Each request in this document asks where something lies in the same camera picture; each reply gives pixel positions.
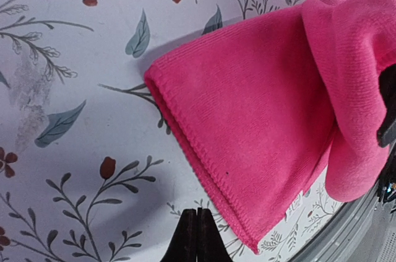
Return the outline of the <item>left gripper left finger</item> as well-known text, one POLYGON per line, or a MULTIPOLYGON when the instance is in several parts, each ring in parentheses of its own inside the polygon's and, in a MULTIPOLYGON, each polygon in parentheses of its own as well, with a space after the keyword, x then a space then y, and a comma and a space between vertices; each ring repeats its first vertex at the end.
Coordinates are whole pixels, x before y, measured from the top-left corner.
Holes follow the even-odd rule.
POLYGON ((196 262, 197 211, 185 209, 171 238, 162 262, 196 262))

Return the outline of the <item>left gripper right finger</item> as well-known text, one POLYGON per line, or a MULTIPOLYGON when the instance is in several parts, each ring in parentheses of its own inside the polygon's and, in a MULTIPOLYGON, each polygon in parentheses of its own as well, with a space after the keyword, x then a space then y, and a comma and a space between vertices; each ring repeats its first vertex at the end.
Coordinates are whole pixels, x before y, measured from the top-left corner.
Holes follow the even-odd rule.
POLYGON ((197 210, 197 261, 231 262, 210 209, 197 210))

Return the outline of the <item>pink towel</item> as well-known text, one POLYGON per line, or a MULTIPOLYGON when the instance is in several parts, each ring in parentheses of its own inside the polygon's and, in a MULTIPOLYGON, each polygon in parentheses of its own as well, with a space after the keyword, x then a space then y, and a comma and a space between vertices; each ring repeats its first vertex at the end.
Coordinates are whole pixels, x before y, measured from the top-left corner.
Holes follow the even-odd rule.
POLYGON ((379 76, 395 63, 395 0, 306 0, 180 46, 147 87, 208 196, 254 253, 321 173, 358 199, 388 157, 379 76))

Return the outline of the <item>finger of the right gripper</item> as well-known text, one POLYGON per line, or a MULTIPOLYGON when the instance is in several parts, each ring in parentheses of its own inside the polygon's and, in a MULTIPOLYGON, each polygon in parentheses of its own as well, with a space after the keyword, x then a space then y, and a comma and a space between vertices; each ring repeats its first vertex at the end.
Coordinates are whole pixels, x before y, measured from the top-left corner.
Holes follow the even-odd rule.
POLYGON ((395 141, 395 64, 381 72, 379 88, 386 114, 377 130, 377 141, 380 147, 386 147, 395 141))

